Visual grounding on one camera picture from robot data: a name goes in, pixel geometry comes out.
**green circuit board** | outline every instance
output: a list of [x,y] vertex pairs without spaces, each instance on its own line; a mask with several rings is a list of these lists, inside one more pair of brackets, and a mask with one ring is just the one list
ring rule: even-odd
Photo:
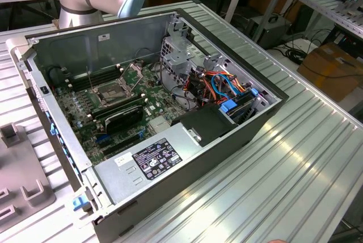
[[[129,69],[122,76],[124,83],[120,79],[115,79],[94,86],[93,89],[89,88],[77,92],[68,87],[56,89],[58,104],[94,165],[122,152],[125,148],[115,150],[106,156],[104,154],[105,150],[121,144],[126,139],[138,135],[140,139],[136,142],[139,142],[154,135],[155,132],[149,126],[149,121],[153,118],[163,116],[170,124],[175,118],[186,112],[188,104],[185,103],[185,106],[181,106],[178,101],[173,99],[170,92],[166,91],[155,79],[154,71],[144,67],[141,73],[143,78],[135,88],[133,86],[139,80],[139,76],[135,70]],[[125,83],[129,88],[133,88],[131,94],[127,95],[122,88]],[[144,104],[142,120],[126,130],[105,136],[104,129],[102,129],[104,120],[95,121],[89,116],[92,111],[102,110],[105,106],[112,106],[132,95],[141,93],[145,94],[141,99]],[[103,137],[107,138],[102,142],[97,142]]]

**blue clip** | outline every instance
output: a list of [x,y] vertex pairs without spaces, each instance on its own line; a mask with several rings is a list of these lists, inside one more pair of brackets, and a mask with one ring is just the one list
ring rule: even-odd
[[258,95],[259,95],[259,91],[257,91],[257,89],[255,89],[255,88],[252,88],[252,89],[251,89],[251,92],[252,92],[252,94],[253,94],[254,96],[258,96]]
[[85,194],[76,197],[73,202],[73,211],[83,208],[84,206],[90,204]]
[[50,124],[50,134],[55,135],[56,134],[56,126],[54,123]]
[[233,109],[236,106],[237,104],[232,99],[229,99],[221,104],[221,110],[223,112],[228,112],[229,110]]

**aluminum table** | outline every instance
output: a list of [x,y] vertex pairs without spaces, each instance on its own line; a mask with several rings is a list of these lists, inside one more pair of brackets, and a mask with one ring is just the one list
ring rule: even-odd
[[[363,184],[362,125],[204,5],[190,1],[141,14],[175,8],[185,9],[290,98],[247,146],[117,242],[327,242]],[[26,127],[57,196],[0,234],[0,242],[97,242],[90,223],[78,229],[67,215],[63,204],[72,190],[5,48],[9,37],[53,29],[0,35],[0,124]],[[195,40],[214,51],[201,37]]]

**motherboard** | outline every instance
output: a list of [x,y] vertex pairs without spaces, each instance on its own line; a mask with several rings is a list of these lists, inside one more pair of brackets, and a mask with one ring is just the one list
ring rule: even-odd
[[171,96],[150,66],[132,63],[112,72],[120,75],[116,73],[111,78],[117,78],[109,80],[110,72],[106,78],[93,74],[55,92],[94,165],[170,127],[189,107]]

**power supply label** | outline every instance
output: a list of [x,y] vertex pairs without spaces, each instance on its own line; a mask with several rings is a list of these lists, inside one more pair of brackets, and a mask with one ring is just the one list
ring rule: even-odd
[[163,138],[132,155],[148,180],[153,180],[182,161],[169,142]]

